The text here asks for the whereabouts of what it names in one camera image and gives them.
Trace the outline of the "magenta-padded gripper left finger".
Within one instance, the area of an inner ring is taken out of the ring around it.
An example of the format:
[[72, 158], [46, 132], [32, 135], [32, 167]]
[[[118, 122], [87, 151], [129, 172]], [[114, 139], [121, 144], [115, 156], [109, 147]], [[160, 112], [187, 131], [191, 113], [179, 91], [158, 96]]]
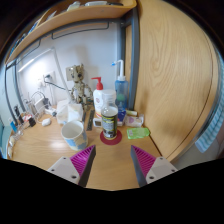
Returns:
[[85, 187], [88, 183], [95, 156], [96, 146], [92, 145], [71, 157], [61, 157], [48, 169], [48, 172]]

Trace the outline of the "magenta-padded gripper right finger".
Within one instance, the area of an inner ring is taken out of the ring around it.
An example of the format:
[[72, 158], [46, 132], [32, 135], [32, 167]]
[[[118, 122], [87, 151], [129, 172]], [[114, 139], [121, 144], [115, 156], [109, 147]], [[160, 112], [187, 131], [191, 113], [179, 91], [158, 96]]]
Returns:
[[140, 187], [177, 172], [177, 169], [164, 157], [154, 157], [134, 145], [131, 146], [131, 157]]

